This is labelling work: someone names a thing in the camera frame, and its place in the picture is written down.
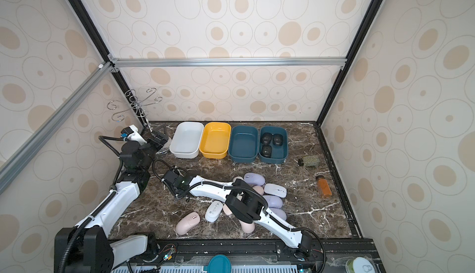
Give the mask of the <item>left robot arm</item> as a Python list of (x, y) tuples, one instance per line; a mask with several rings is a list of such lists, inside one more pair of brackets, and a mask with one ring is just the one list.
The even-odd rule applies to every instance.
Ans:
[(54, 238), (56, 273), (110, 273), (136, 256), (146, 262), (159, 256), (154, 233), (138, 233), (117, 242), (110, 242), (108, 237), (123, 212), (147, 187), (149, 168), (170, 139), (159, 131), (144, 139), (129, 126), (117, 140), (124, 144), (121, 150), (113, 150), (119, 169), (108, 196), (82, 221), (62, 228)]

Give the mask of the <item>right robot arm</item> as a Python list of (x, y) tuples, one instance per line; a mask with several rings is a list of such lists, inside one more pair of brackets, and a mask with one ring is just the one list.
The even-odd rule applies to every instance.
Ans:
[(181, 174), (176, 167), (169, 169), (160, 181), (177, 199), (187, 196), (207, 197), (225, 203), (233, 215), (248, 224), (257, 224), (279, 237), (303, 258), (310, 256), (313, 234), (306, 228), (293, 227), (268, 207), (267, 200), (244, 180), (219, 182), (199, 175)]

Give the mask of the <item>black mouse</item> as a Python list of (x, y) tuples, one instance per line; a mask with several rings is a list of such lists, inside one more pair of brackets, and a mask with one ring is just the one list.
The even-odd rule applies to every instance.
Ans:
[(272, 143), (275, 146), (282, 146), (283, 145), (283, 135), (282, 134), (274, 134), (272, 138)]
[(272, 133), (263, 133), (261, 134), (261, 143), (263, 145), (269, 145), (272, 142), (273, 134)]
[(261, 156), (266, 158), (272, 157), (272, 147), (268, 144), (264, 144), (261, 149)]

